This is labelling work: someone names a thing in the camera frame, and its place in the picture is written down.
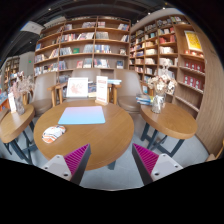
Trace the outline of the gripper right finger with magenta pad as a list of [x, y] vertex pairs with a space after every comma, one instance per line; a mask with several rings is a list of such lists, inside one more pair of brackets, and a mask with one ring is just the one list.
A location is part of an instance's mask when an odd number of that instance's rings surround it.
[[138, 144], [132, 145], [132, 154], [144, 185], [182, 169], [182, 166], [167, 154], [156, 154]]

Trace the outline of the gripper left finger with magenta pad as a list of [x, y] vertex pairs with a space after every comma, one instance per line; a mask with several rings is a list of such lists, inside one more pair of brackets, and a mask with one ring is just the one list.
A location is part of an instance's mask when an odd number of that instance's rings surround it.
[[90, 145], [86, 144], [65, 156], [54, 156], [42, 169], [79, 185], [90, 155]]

